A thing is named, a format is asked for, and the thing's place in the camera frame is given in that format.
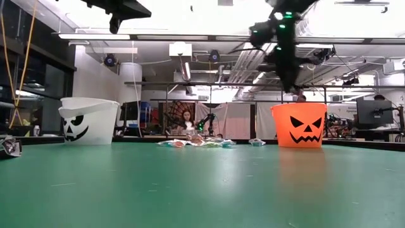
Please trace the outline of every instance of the computer monitor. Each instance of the computer monitor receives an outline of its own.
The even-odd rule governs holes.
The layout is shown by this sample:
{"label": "computer monitor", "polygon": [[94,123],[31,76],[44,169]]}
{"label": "computer monitor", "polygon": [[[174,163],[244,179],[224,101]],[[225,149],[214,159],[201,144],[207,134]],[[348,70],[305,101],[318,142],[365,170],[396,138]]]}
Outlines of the computer monitor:
{"label": "computer monitor", "polygon": [[138,102],[132,101],[123,103],[121,106],[121,115],[120,120],[125,120],[125,109],[127,110],[127,119],[126,120],[138,120]]}
{"label": "computer monitor", "polygon": [[392,124],[391,101],[357,100],[357,115],[359,124]]}

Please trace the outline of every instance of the orange bucket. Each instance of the orange bucket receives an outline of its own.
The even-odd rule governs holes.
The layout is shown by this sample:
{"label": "orange bucket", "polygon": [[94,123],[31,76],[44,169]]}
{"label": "orange bucket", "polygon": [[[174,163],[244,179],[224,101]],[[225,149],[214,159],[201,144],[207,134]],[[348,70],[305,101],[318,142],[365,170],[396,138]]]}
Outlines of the orange bucket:
{"label": "orange bucket", "polygon": [[278,145],[320,148],[327,106],[322,103],[279,104],[270,108],[276,123]]}

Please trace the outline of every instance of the pillar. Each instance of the pillar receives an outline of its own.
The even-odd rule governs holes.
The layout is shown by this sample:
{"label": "pillar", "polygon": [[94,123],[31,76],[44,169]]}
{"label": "pillar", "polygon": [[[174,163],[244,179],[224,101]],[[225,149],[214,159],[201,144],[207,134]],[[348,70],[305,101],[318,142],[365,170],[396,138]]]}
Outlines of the pillar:
{"label": "pillar", "polygon": [[[134,85],[125,85],[124,82],[142,82],[142,66],[137,63],[121,63],[120,65],[120,84],[118,86],[118,102],[122,105],[125,102],[141,101],[142,86],[137,85],[135,93]],[[120,121],[121,109],[118,110],[117,125],[122,126],[123,121]],[[128,124],[136,124],[136,121],[129,121]]]}

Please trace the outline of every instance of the bucket handle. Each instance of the bucket handle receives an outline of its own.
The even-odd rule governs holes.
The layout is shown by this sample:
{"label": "bucket handle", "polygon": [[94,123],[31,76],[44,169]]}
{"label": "bucket handle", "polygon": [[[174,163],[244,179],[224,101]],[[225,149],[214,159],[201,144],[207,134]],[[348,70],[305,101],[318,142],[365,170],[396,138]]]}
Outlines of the bucket handle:
{"label": "bucket handle", "polygon": [[115,103],[101,103],[101,104],[95,104],[95,105],[83,107],[83,108],[61,107],[61,108],[59,108],[59,114],[61,115],[62,118],[73,118],[73,117],[77,117],[79,115],[85,115],[85,114],[90,114],[90,113],[94,113],[97,111],[106,110],[108,108],[111,108],[112,105],[115,105]]}

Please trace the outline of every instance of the yellow cable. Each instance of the yellow cable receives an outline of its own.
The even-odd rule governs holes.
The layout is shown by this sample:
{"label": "yellow cable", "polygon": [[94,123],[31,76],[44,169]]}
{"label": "yellow cable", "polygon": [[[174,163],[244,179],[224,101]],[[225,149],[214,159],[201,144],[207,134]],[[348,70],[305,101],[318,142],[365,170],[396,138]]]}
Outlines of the yellow cable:
{"label": "yellow cable", "polygon": [[[38,0],[35,0],[35,4],[34,4],[34,11],[32,12],[32,20],[31,20],[31,27],[30,27],[30,35],[28,37],[28,44],[27,44],[27,52],[25,53],[25,62],[24,62],[24,69],[23,69],[23,75],[21,76],[21,82],[20,82],[20,91],[23,89],[23,83],[24,83],[24,77],[25,77],[25,72],[27,71],[27,65],[28,65],[28,57],[30,56],[30,46],[31,46],[31,38],[32,38],[32,32],[34,31],[34,22],[35,22],[35,14],[37,12],[37,3]],[[16,101],[16,105],[18,106],[18,104],[20,104],[20,96],[21,93],[18,93],[18,97],[17,97],[17,101]],[[15,114],[16,114],[16,110],[14,109],[14,114],[13,114],[13,118],[11,119],[11,123],[10,126],[8,127],[9,129],[12,128],[13,124],[14,124],[14,119],[15,119]]]}
{"label": "yellow cable", "polygon": [[[1,30],[2,30],[2,32],[3,32],[4,57],[6,58],[6,66],[7,66],[8,80],[9,80],[9,82],[10,82],[11,95],[13,96],[13,102],[14,102],[14,105],[16,106],[15,92],[14,92],[14,87],[13,87],[13,78],[11,77],[10,64],[9,64],[9,62],[8,62],[7,42],[6,42],[6,29],[5,29],[5,26],[4,26],[3,13],[1,13],[0,17],[1,17]],[[20,121],[20,125],[23,125],[23,122],[21,121],[21,116],[20,116],[20,113],[18,112],[18,110],[17,110],[17,115],[18,115],[18,120]]]}

